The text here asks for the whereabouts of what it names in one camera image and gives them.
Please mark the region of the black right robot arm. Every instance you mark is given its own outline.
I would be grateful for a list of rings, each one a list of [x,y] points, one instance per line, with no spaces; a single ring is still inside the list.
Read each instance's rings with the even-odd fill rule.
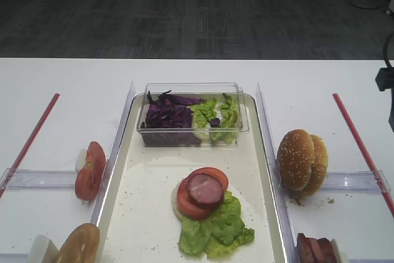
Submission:
[[[393,67],[380,68],[376,75],[375,82],[377,84],[378,90],[380,90],[381,92],[387,89],[393,89],[394,88]]]

